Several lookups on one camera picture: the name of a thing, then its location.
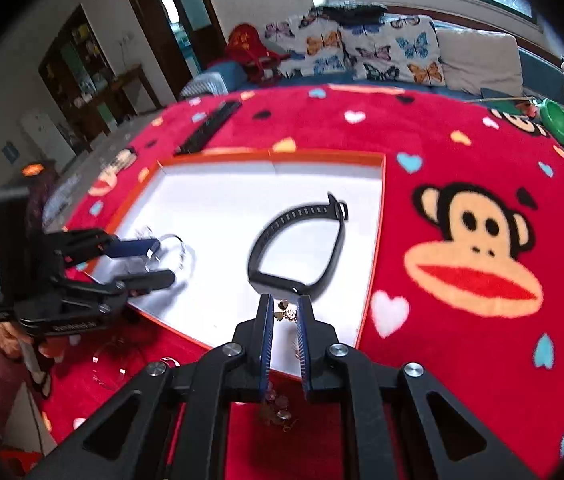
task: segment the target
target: white heart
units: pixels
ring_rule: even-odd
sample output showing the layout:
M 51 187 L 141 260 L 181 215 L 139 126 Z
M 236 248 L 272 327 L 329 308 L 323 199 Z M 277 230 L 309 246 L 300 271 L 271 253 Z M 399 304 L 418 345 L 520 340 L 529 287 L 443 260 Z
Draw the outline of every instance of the white heart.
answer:
M 347 123 L 358 124 L 366 119 L 366 114 L 364 112 L 353 112 L 351 110 L 347 110 L 344 112 L 344 118 L 347 120 Z
M 377 333 L 388 337 L 409 317 L 411 306 L 406 298 L 389 298 L 383 290 L 376 290 L 371 298 L 371 314 Z
M 500 125 L 497 124 L 493 119 L 491 119 L 490 117 L 485 117 L 482 119 L 482 124 L 484 124 L 484 126 L 488 126 L 489 128 L 495 128 L 496 130 L 500 129 Z

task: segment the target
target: white cushion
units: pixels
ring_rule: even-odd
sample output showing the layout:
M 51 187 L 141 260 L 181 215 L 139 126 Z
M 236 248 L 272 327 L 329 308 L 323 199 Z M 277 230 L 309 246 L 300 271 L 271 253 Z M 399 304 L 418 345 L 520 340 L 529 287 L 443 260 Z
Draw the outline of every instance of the white cushion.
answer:
M 340 30 L 355 64 L 355 79 L 444 86 L 440 47 L 429 16 L 387 17 L 378 25 Z
M 522 66 L 516 39 L 503 32 L 438 28 L 446 85 L 481 95 L 490 88 L 522 95 Z
M 272 42 L 291 54 L 280 63 L 282 76 L 296 78 L 332 72 L 345 72 L 344 49 L 337 22 L 315 15 L 291 16 L 269 23 L 260 31 L 263 41 Z

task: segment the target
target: white tray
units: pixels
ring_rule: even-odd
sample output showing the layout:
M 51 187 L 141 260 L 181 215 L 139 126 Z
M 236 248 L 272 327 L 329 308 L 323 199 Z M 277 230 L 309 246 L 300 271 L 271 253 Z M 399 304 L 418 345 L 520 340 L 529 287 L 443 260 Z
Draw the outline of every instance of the white tray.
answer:
M 356 346 L 379 243 L 383 161 L 375 153 L 305 151 L 190 155 L 160 162 L 107 231 L 133 238 L 148 226 L 157 237 L 177 234 L 187 246 L 185 269 L 169 290 L 130 304 L 206 348 L 230 341 L 236 324 L 257 311 L 259 294 L 247 279 L 247 260 L 261 230 L 286 209 L 328 203 L 332 192 L 348 204 L 349 219 L 333 279 L 313 308 L 316 319 L 335 327 L 340 341 Z M 314 282 L 329 260 L 337 229 L 331 220 L 285 229 L 265 254 L 262 272 Z M 174 270 L 179 263 L 179 251 L 163 261 Z M 94 280 L 107 282 L 126 266 L 104 256 L 89 269 Z M 300 375 L 295 336 L 295 323 L 275 322 L 273 370 Z

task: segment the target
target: black watch band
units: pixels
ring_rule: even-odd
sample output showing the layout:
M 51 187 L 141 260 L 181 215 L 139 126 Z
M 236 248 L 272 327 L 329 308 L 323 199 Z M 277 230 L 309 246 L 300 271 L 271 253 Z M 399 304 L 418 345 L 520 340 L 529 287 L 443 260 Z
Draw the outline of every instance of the black watch band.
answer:
M 316 282 L 306 285 L 296 280 L 282 278 L 273 274 L 265 274 L 259 270 L 267 245 L 271 243 L 280 231 L 299 221 L 316 219 L 336 220 L 339 222 L 339 230 L 337 231 L 337 238 L 335 238 L 335 245 L 333 246 L 329 263 Z M 247 265 L 249 282 L 258 292 L 260 292 L 260 289 L 265 289 L 280 300 L 295 300 L 297 296 L 304 294 L 309 295 L 315 300 L 329 286 L 335 272 L 335 267 L 344 245 L 345 221 L 348 221 L 348 205 L 346 202 L 339 202 L 331 193 L 329 193 L 328 204 L 305 204 L 284 211 L 265 227 L 257 237 L 257 240 L 255 240 Z M 287 297 L 280 297 L 284 293 L 287 294 Z

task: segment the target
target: floor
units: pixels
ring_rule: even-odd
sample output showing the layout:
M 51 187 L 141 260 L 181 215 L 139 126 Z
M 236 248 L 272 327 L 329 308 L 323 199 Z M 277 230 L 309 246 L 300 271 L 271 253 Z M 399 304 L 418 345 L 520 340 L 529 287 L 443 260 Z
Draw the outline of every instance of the floor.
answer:
M 89 153 L 85 158 L 78 158 L 66 169 L 59 180 L 58 186 L 61 186 L 75 176 L 79 176 L 79 181 L 67 195 L 70 204 L 52 221 L 47 230 L 57 231 L 64 226 L 76 206 L 78 206 L 81 198 L 95 182 L 102 168 L 107 166 L 114 159 L 114 156 L 133 140 L 158 114 L 159 112 L 147 114 L 121 124 L 116 131 L 103 138 L 101 142 L 98 142 L 93 152 Z M 37 427 L 40 431 L 39 436 L 35 420 L 37 420 Z M 28 392 L 24 385 L 22 385 L 17 394 L 13 411 L 6 424 L 4 444 L 24 451 L 42 451 L 44 454 L 48 454 L 56 447 L 55 441 L 44 426 L 37 407 L 35 405 L 31 406 L 29 403 Z

